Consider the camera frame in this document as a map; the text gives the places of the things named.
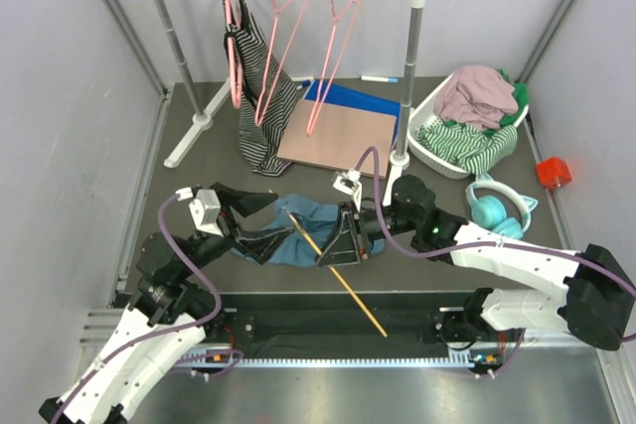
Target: wooden stick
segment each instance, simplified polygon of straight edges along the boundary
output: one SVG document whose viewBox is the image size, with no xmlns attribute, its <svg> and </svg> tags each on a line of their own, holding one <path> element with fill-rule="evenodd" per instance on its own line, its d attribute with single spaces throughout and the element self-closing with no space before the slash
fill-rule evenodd
<svg viewBox="0 0 636 424">
<path fill-rule="evenodd" d="M 300 224 L 300 222 L 296 219 L 296 217 L 294 217 L 294 215 L 290 212 L 290 211 L 286 211 L 287 215 L 289 215 L 289 219 L 292 221 L 292 223 L 294 224 L 294 226 L 298 229 L 298 231 L 300 232 L 300 234 L 305 237 L 305 240 L 307 240 L 309 242 L 309 245 L 311 245 L 311 247 L 316 251 L 316 253 L 318 254 L 318 256 L 322 256 L 322 250 L 320 250 L 320 247 L 318 246 L 318 244 L 316 244 L 316 242 L 314 242 L 314 239 L 311 238 L 311 235 L 309 235 L 307 233 L 307 231 L 303 228 L 303 226 Z M 373 323 L 375 325 L 375 327 L 378 329 L 378 331 L 381 333 L 381 335 L 383 337 L 387 337 L 389 334 L 387 333 L 387 331 L 383 328 L 383 326 L 380 324 L 380 322 L 376 319 L 376 317 L 374 317 L 374 314 L 371 313 L 371 310 L 369 310 L 367 308 L 367 306 L 364 304 L 364 302 L 360 299 L 360 297 L 358 296 L 358 294 L 356 292 L 354 292 L 354 289 L 351 288 L 351 286 L 347 283 L 347 281 L 345 280 L 345 278 L 340 274 L 340 272 L 338 270 L 336 270 L 334 267 L 332 267 L 331 265 L 329 266 L 329 270 L 331 270 L 333 272 L 333 274 L 336 276 L 336 278 L 338 280 L 340 280 L 340 283 L 342 283 L 342 286 L 345 287 L 345 289 L 349 292 L 349 294 L 351 295 L 351 297 L 356 301 L 356 303 L 358 304 L 358 306 L 360 307 L 360 309 L 365 312 L 365 315 L 367 315 L 367 317 L 369 318 L 369 320 L 371 320 L 371 323 Z"/>
</svg>

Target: black cable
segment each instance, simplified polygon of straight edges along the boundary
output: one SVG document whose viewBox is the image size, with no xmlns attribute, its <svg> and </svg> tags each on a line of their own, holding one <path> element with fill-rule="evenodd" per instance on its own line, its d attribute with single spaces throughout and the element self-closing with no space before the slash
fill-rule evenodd
<svg viewBox="0 0 636 424">
<path fill-rule="evenodd" d="M 447 341 L 447 340 L 446 340 L 446 338 L 444 337 L 444 332 L 443 332 L 443 330 L 444 330 L 444 329 L 448 329 L 448 328 L 449 328 L 449 327 L 447 327 L 447 326 L 446 326 L 446 320 L 448 319 L 448 316 L 449 316 L 448 314 L 445 314 L 445 315 L 442 317 L 442 319 L 441 319 L 441 323 L 439 323 L 439 326 L 440 326 L 440 328 L 439 328 L 439 330 L 438 330 L 438 331 L 439 331 L 439 333 L 438 333 L 438 335 L 439 335 L 439 339 L 441 340 L 441 342 L 442 342 L 442 343 L 444 343 L 444 344 L 446 345 L 446 347 L 447 347 L 449 350 L 453 350 L 454 352 L 465 352 L 466 350 L 470 349 L 473 345 L 475 345 L 475 344 L 477 343 L 477 339 L 474 339 L 474 340 L 473 340 L 472 342 L 470 342 L 468 345 L 463 346 L 463 347 L 461 347 L 461 348 L 454 348 L 454 347 L 452 347 L 451 345 L 449 345 L 449 344 L 448 344 L 448 341 Z"/>
<path fill-rule="evenodd" d="M 362 203 L 372 203 L 373 207 L 372 208 L 362 208 Z M 365 209 L 366 211 L 374 211 L 375 210 L 374 198 L 361 198 L 360 199 L 360 205 L 361 205 L 361 209 Z"/>
<path fill-rule="evenodd" d="M 451 345 L 448 344 L 448 342 L 446 341 L 446 338 L 444 337 L 444 334 L 441 333 L 441 330 L 439 331 L 439 339 L 441 340 L 442 343 L 444 343 L 446 345 L 446 347 L 449 350 L 453 350 L 454 352 L 465 352 L 466 350 L 469 350 L 473 345 L 475 345 L 477 343 L 477 340 L 473 340 L 472 342 L 470 342 L 468 345 L 461 347 L 461 348 L 454 348 Z"/>
</svg>

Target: white wall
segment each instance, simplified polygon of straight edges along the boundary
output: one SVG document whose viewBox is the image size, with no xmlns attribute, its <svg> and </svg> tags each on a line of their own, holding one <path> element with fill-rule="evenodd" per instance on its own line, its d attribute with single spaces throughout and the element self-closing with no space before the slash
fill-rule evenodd
<svg viewBox="0 0 636 424">
<path fill-rule="evenodd" d="M 572 172 L 556 196 L 574 244 L 606 246 L 633 281 L 635 32 L 635 0 L 578 0 L 530 80 L 543 152 Z"/>
<path fill-rule="evenodd" d="M 222 37 L 221 0 L 166 0 L 195 80 L 224 79 L 227 62 Z M 263 30 L 269 32 L 269 0 L 248 0 Z M 343 5 L 346 0 L 336 0 Z M 180 81 L 152 0 L 121 0 L 143 36 L 166 81 Z M 401 75 L 406 48 L 409 0 L 363 0 L 363 10 L 339 76 L 361 73 Z M 558 0 L 428 0 L 419 49 L 418 75 L 447 74 L 459 65 L 481 63 L 520 73 Z M 319 74 L 331 32 L 328 0 L 312 0 L 292 49 L 287 70 Z M 281 20 L 287 38 L 294 11 Z M 280 55 L 286 40 L 275 51 Z"/>
<path fill-rule="evenodd" d="M 103 306 L 159 106 L 100 0 L 0 0 L 0 409 L 38 408 Z"/>
</svg>

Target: white metal pole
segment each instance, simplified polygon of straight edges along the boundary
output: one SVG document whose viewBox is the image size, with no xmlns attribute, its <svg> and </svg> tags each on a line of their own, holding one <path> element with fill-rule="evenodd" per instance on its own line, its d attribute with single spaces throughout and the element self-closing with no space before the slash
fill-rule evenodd
<svg viewBox="0 0 636 424">
<path fill-rule="evenodd" d="M 408 42 L 406 45 L 406 60 L 404 61 L 404 78 L 402 79 L 402 94 L 399 102 L 399 119 L 397 120 L 396 148 L 391 151 L 391 170 L 387 179 L 383 204 L 391 203 L 391 190 L 394 182 L 408 167 L 408 153 L 406 151 L 408 120 L 413 100 L 413 86 L 415 82 L 415 65 L 417 63 L 417 47 L 419 45 L 419 31 L 421 18 L 426 0 L 410 0 L 410 24 L 408 27 Z"/>
<path fill-rule="evenodd" d="M 201 120 L 204 120 L 204 110 L 201 106 L 199 95 L 197 94 L 197 91 L 195 89 L 195 83 L 192 80 L 192 75 L 190 74 L 190 69 L 188 68 L 188 62 L 186 61 L 186 57 L 183 54 L 183 50 L 181 49 L 179 38 L 177 37 L 174 26 L 172 25 L 172 20 L 170 19 L 170 13 L 168 12 L 166 2 L 164 0 L 154 0 L 154 2 L 155 6 L 157 7 L 157 12 L 159 13 L 159 17 L 161 18 L 161 23 L 163 24 L 164 30 L 166 31 L 166 37 L 168 38 L 168 42 L 170 43 L 170 47 L 172 48 L 172 53 L 174 54 L 175 60 L 177 61 L 177 66 L 179 67 L 181 78 L 183 79 L 183 83 L 186 86 L 186 91 L 188 91 L 190 102 L 192 103 L 192 107 L 195 110 L 195 115 Z"/>
<path fill-rule="evenodd" d="M 148 57 L 148 54 L 143 48 L 143 45 L 141 45 L 139 37 L 132 27 L 128 16 L 125 14 L 123 8 L 121 7 L 119 0 L 103 0 L 103 2 L 112 14 L 112 18 L 114 19 L 115 24 L 121 31 L 124 39 L 130 46 L 132 51 L 134 52 L 135 57 L 141 63 L 143 70 L 154 85 L 155 89 L 162 97 L 165 98 L 167 88 L 163 85 L 159 73 L 157 73 L 157 70 L 155 69 L 154 65 L 152 65 L 152 61 Z"/>
</svg>

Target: clothing rack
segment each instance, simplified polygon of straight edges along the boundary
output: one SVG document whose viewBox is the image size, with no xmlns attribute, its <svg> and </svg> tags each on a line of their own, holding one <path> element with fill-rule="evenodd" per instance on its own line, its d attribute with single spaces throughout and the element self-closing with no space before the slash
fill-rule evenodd
<svg viewBox="0 0 636 424">
<path fill-rule="evenodd" d="M 404 76 L 402 79 L 402 94 L 399 108 L 399 119 L 397 124 L 397 139 L 395 148 L 390 155 L 391 171 L 387 180 L 387 188 L 385 190 L 384 204 L 387 205 L 391 201 L 391 189 L 394 181 L 401 176 L 404 169 L 408 167 L 408 152 L 406 150 L 406 133 L 408 130 L 408 119 L 410 116 L 410 108 L 412 104 L 413 83 L 415 78 L 415 63 L 417 60 L 417 46 L 419 43 L 419 31 L 421 29 L 421 18 L 423 14 L 424 4 L 426 0 L 410 1 L 410 19 L 408 24 L 408 42 L 406 46 L 406 58 L 404 61 Z M 161 18 L 161 22 L 166 31 L 166 36 L 172 48 L 172 52 L 177 62 L 182 80 L 186 86 L 188 97 L 195 110 L 192 118 L 193 124 L 181 139 L 179 144 L 172 151 L 170 156 L 164 161 L 164 166 L 168 168 L 176 168 L 192 148 L 199 136 L 210 129 L 213 124 L 215 113 L 225 103 L 230 94 L 230 83 L 228 80 L 219 89 L 217 94 L 210 100 L 204 108 L 195 89 L 188 62 L 184 56 L 179 38 L 172 25 L 170 14 L 164 0 L 154 0 L 155 7 Z"/>
</svg>

